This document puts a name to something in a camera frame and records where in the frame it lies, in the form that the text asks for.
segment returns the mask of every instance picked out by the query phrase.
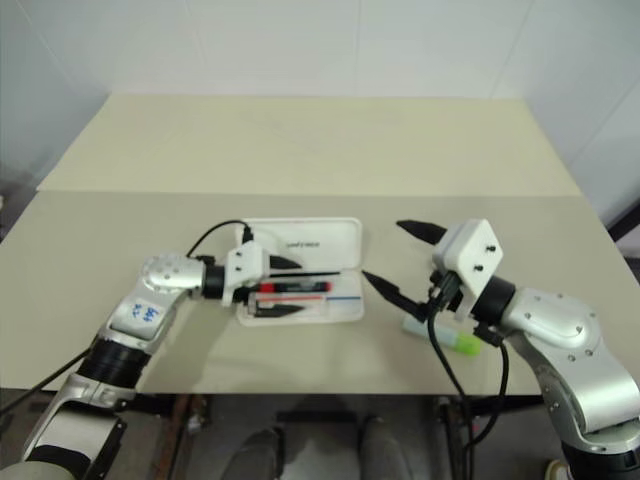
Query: black cable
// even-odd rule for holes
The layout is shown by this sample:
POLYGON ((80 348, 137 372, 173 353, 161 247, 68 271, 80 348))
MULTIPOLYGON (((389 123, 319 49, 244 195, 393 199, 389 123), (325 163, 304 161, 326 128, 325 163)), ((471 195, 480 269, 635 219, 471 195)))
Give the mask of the black cable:
POLYGON ((235 224, 235 223, 239 223, 240 225, 244 225, 243 243, 244 243, 245 239, 251 240, 252 239, 252 237, 251 237, 251 227, 249 227, 247 222, 243 222, 242 220, 227 220, 226 222, 222 222, 222 223, 219 223, 217 225, 214 225, 209 230, 204 232, 202 234, 202 236, 198 239, 198 241, 196 243, 194 243, 193 246, 189 249, 189 251, 187 252, 187 257, 191 256, 191 254, 195 251, 195 249, 198 248, 198 246, 204 241, 205 238, 207 238, 209 236, 209 234, 211 232, 213 232, 214 230, 217 230, 220 227, 224 227, 225 225, 232 225, 232 224, 235 224))
POLYGON ((438 358, 440 359, 440 363, 442 363, 444 370, 447 372, 447 375, 449 375, 449 379, 451 380, 451 383, 453 383, 453 385, 456 387, 456 390, 458 391, 458 395, 460 395, 460 402, 462 403, 462 414, 464 416, 465 423, 467 425, 467 432, 469 437, 469 446, 466 449, 467 455, 468 455, 468 465, 467 465, 467 461, 463 463, 463 467, 464 467, 463 476, 468 478, 468 480, 473 480, 474 467, 475 467, 474 466, 475 451, 473 448, 474 446, 473 421, 471 419, 471 407, 469 404, 469 397, 467 396, 464 389, 462 388, 462 385, 460 385, 460 382, 458 381, 455 373, 453 373, 453 369, 449 364, 449 360, 447 360, 447 357, 442 351, 442 348, 440 348, 440 343, 438 342, 438 338, 436 337, 436 330, 435 330, 436 313, 437 312, 434 311, 427 318, 427 332, 429 333, 429 340, 431 340, 433 349, 436 351, 436 355, 438 355, 438 358))
MULTIPOLYGON (((502 412, 502 407, 504 406, 505 396, 507 393, 507 383, 509 383, 509 351, 507 347, 504 346, 504 343, 501 343, 500 353, 502 354, 502 378, 500 379, 500 391, 498 393, 498 398, 496 399, 496 403, 493 407, 493 412, 491 413, 491 418, 487 425, 484 427, 482 432, 478 436, 473 439, 473 445, 479 444, 482 440, 487 438, 487 435, 491 433, 493 427, 498 421, 498 417, 500 417, 500 413, 502 412)), ((465 448, 469 448, 471 442, 465 446, 465 448)))
POLYGON ((81 360, 82 358, 86 357, 89 354, 89 350, 90 348, 87 348, 84 352, 81 352, 80 354, 76 355, 73 359, 69 360, 62 367, 60 367, 58 370, 53 372, 51 375, 49 375, 47 378, 42 380, 40 383, 38 383, 37 385, 32 387, 30 390, 27 390, 25 393, 20 395, 15 400, 9 402, 7 405, 2 407, 2 409, 0 409, 0 417, 3 417, 5 414, 9 413, 11 410, 13 410, 22 402, 24 402, 27 398, 38 393, 40 390, 46 387, 49 383, 51 383, 53 380, 55 380, 64 372, 66 372, 69 368, 71 368, 74 363, 78 362, 78 360, 81 360))

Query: white table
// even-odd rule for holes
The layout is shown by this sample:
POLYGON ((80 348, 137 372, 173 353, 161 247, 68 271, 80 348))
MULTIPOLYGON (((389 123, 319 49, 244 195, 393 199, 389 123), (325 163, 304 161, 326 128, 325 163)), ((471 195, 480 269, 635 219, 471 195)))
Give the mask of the white table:
MULTIPOLYGON (((505 250, 499 274, 591 304, 611 350, 640 378, 635 280, 519 102, 117 96, 0 246, 3 386, 29 387, 85 348, 145 257, 185 251, 208 226, 228 218, 336 215, 363 222, 363 265, 414 298, 426 290, 431 247, 394 222, 446 226, 488 218, 505 250), (298 167, 282 169, 296 158, 279 154, 296 144, 282 124, 267 134, 253 121, 234 123, 238 112, 246 116, 254 107, 266 115, 265 105, 271 115, 287 117, 289 127, 322 132, 317 150, 296 152, 298 167), (235 126, 220 124, 212 131, 221 136, 205 135, 203 125, 225 115, 235 126), (192 129, 180 127, 186 119, 192 129), (343 126, 329 129, 334 122, 343 126), (376 128, 380 134, 371 135, 376 128), (422 130, 430 134, 419 136, 422 130), (367 142, 356 138, 358 131, 367 132, 367 142), (342 148, 351 150, 338 155, 342 148), (392 165, 383 161, 394 151, 404 153, 392 165), (241 162, 242 152, 252 154, 241 162), (303 162, 315 155, 343 175, 331 183, 335 177, 326 170, 303 162), (498 171, 487 172, 485 164, 498 171), (292 181, 311 170, 315 181, 292 181), (184 191, 188 180, 192 192, 184 191)), ((202 251, 221 255, 232 241, 231 231, 221 231, 202 251)), ((188 302, 140 390, 453 393, 432 348, 402 332, 402 313, 368 286, 365 308, 365 318, 349 324, 246 328, 213 302, 188 302)), ((497 391, 500 361, 492 348, 449 357, 469 393, 497 391)), ((528 366, 515 354, 512 363, 508 392, 537 393, 528 366)))

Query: robotic arm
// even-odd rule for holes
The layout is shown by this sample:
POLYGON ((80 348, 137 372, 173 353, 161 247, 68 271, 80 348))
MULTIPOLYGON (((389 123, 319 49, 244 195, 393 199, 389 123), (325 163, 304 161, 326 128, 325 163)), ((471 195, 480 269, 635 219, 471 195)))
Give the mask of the robotic arm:
POLYGON ((595 312, 494 276, 502 250, 486 220, 448 231, 411 220, 398 225, 435 245, 429 301, 415 303, 365 272, 374 288, 419 320, 448 308, 458 320, 475 319, 483 340, 497 346, 506 338, 536 375, 575 480, 640 479, 640 392, 604 344, 595 312))
POLYGON ((3 470, 3 479, 97 479, 108 471, 126 425, 115 414, 136 395, 142 370, 165 338, 187 297, 241 301, 270 267, 296 268, 249 240, 212 257, 165 254, 148 259, 135 287, 111 313, 89 354, 51 401, 25 444, 23 462, 3 470))

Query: gray pants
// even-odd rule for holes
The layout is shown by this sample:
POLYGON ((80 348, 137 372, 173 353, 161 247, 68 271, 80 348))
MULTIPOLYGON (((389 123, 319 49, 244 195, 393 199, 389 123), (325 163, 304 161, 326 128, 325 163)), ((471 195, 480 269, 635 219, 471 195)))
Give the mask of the gray pants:
MULTIPOLYGON (((222 480, 275 480, 282 475, 282 444, 275 430, 250 436, 225 469, 222 480)), ((369 420, 360 444, 361 480, 411 480, 400 444, 384 422, 369 420)))

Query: green highlighter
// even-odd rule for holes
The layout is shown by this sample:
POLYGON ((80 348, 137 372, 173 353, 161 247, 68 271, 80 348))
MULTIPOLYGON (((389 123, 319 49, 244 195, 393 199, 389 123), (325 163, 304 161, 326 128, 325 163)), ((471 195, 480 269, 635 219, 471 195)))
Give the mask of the green highlighter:
MULTIPOLYGON (((477 355, 482 351, 482 340, 470 335, 468 333, 458 332, 453 328, 445 327, 443 325, 434 325, 436 331, 436 338, 440 345, 448 347, 465 355, 477 355)), ((402 329, 419 335, 423 338, 429 339, 429 333, 427 332, 427 325, 420 323, 411 315, 407 315, 402 323, 402 329)))

